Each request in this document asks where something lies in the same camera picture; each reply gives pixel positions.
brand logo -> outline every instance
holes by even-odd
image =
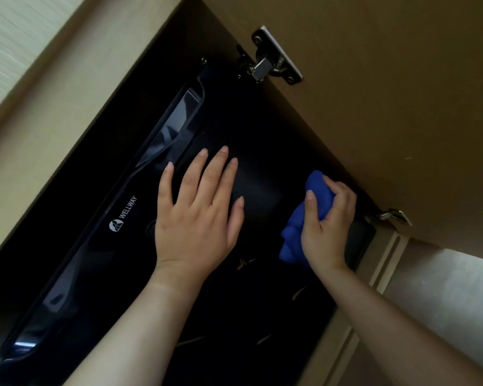
[[[136,203],[138,199],[133,196],[130,198],[130,200],[127,202],[127,205],[123,208],[122,212],[119,214],[119,218],[125,218],[127,214],[129,214],[129,211],[132,209],[134,204]],[[117,232],[120,230],[120,228],[123,225],[123,221],[121,219],[113,219],[112,221],[109,222],[109,229],[111,229],[114,232]]]
[[[123,225],[123,221],[120,219],[113,219],[112,221],[109,222],[109,229],[111,229],[114,232],[117,232],[120,230],[120,228]]]

person's right arm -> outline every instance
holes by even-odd
[[[305,200],[302,247],[350,324],[395,385],[483,386],[483,369],[361,281],[343,259],[356,195],[324,177],[336,194],[326,219],[318,220],[312,191]]]

hinge plate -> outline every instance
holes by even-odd
[[[252,42],[258,47],[256,62],[245,52],[241,46],[239,62],[245,65],[245,73],[250,75],[257,83],[263,81],[265,76],[283,77],[287,84],[293,85],[302,81],[302,74],[286,55],[279,43],[263,25],[251,35]]]
[[[389,208],[388,210],[381,212],[380,214],[378,214],[378,218],[382,221],[392,218],[408,226],[413,226],[412,222],[408,219],[404,212],[396,210],[394,208]]]

hand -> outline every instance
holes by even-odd
[[[304,229],[301,243],[304,255],[313,271],[320,275],[339,268],[347,268],[343,253],[349,226],[354,219],[356,194],[344,183],[324,181],[335,193],[333,207],[323,221],[318,221],[317,199],[313,191],[306,193]]]
[[[207,160],[203,149],[190,164],[173,203],[169,162],[159,184],[155,247],[158,262],[154,276],[180,288],[200,289],[207,276],[236,245],[244,220],[244,198],[238,198],[229,215],[229,201],[238,160],[224,172],[229,150],[224,146],[200,174]]]

wooden cabinet door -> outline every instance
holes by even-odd
[[[265,25],[304,76],[272,82],[400,232],[483,257],[483,0],[203,0],[244,49]]]

